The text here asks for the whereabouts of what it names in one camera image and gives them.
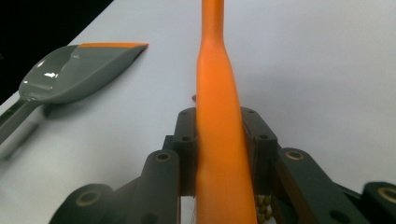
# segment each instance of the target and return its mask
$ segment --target gray utensil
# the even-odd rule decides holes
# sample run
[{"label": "gray utensil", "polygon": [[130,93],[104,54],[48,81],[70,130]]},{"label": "gray utensil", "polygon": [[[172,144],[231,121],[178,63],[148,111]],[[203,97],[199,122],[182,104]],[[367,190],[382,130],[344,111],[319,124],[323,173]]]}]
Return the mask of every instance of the gray utensil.
[{"label": "gray utensil", "polygon": [[147,44],[82,44],[56,49],[38,62],[19,87],[20,99],[0,116],[0,144],[39,106],[66,104],[103,88]]}]

